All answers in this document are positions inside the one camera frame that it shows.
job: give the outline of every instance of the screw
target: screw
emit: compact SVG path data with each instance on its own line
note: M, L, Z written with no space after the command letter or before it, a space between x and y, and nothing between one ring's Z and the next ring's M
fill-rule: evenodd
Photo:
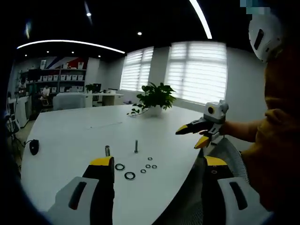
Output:
M111 155L111 151L109 149L109 145L105 146L105 155L106 155L106 157Z
M135 153L138 153L138 151L137 151L137 140L135 141Z

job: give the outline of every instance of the recessed ceiling light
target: recessed ceiling light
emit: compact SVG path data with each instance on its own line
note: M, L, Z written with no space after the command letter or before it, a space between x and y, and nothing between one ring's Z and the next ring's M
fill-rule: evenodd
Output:
M19 47L17 47L17 49L23 48L23 47L29 46L29 45L34 45L34 44L39 44L39 43L48 43L48 42L68 42L68 43L76 43L76 44L83 44L83 45L91 45L91 46L95 46L95 47L99 47L99 48L105 48L105 49L108 49L108 50L112 50L112 51L115 51L115 52L118 52L118 53L125 54L125 52L123 52L123 51L120 51L120 50L115 49L115 48L110 48L110 47L107 47L107 46L104 46L104 45L97 45L97 44L93 44L93 43L89 43L89 42L72 41L72 40L44 40L44 41L34 41L34 42L29 42L27 44L20 45Z
M189 0L190 3L192 4L192 6L194 7L194 10L196 11L201 23L202 23L202 26L204 28L204 31L206 33L206 36L208 39L212 39L211 37L211 33L210 33L210 28L208 27L208 24L206 22L206 19L205 19L205 16L202 12L202 9L200 8L199 6L199 3L197 2L197 0Z

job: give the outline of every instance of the window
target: window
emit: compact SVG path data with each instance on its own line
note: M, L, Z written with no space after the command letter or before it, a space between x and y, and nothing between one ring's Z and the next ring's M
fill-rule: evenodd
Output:
M216 42L173 43L166 83L184 100L206 104L225 98L226 45Z
M148 84L153 47L128 53L124 61L120 90L142 91Z

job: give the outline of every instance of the potted plant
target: potted plant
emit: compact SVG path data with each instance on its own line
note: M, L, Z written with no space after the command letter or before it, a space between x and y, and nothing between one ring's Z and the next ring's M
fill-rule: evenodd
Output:
M87 84L85 86L85 89L86 89L87 93L91 93L94 89L94 85L93 84Z
M150 85L142 86L142 90L144 93L136 96L140 99L139 103L133 104L137 108L133 108L127 115L135 116L147 111L149 116L159 116L162 109L171 108L173 101L176 99L171 95L175 91L169 85L163 83L156 86L150 82Z

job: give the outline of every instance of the black ring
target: black ring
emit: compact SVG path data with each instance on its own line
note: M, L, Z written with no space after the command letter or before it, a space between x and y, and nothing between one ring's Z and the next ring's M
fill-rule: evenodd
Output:
M114 168L115 168L116 170L118 170L118 171L123 171L123 170L125 170L125 166L124 166L123 164L121 164L121 163L116 164L116 165L114 166Z
M127 176L128 174L133 175L133 177L132 177L132 178L129 178L129 177ZM127 180L134 180L134 179L135 179L135 173L134 173L134 172L127 172L126 174L124 174L124 177L125 177Z

